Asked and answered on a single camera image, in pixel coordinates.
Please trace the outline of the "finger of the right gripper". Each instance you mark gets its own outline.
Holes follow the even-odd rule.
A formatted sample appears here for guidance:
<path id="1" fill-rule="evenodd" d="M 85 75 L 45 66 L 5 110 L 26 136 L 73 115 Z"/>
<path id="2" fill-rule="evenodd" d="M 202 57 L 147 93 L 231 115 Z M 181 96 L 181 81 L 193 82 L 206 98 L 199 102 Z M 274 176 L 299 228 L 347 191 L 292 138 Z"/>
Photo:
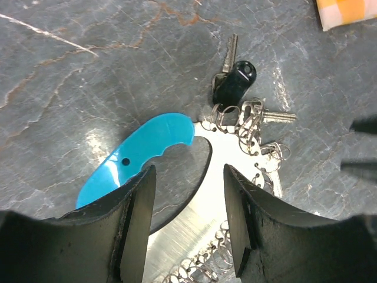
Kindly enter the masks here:
<path id="1" fill-rule="evenodd" d="M 376 180 L 376 159 L 343 160 L 340 170 L 365 180 Z"/>
<path id="2" fill-rule="evenodd" d="M 356 119 L 352 122 L 349 130 L 358 133 L 377 133 L 376 117 Z"/>

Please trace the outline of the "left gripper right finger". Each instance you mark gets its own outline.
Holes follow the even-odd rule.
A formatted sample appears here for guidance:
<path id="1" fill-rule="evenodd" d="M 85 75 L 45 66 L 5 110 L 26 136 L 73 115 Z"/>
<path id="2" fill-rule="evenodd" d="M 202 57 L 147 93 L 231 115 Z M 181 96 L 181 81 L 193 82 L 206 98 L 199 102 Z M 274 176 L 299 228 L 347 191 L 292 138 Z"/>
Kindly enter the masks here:
<path id="1" fill-rule="evenodd" d="M 376 216 L 342 221 L 298 209 L 223 169 L 234 260 L 242 282 L 375 282 Z"/>

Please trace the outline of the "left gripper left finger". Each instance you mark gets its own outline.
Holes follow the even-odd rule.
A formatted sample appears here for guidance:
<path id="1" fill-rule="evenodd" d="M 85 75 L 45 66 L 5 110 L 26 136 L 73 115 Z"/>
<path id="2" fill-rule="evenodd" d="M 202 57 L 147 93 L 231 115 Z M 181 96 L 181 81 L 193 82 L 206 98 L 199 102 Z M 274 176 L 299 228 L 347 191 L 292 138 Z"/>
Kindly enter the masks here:
<path id="1" fill-rule="evenodd" d="M 61 218 L 1 212 L 2 282 L 141 282 L 156 192 L 154 166 Z"/>

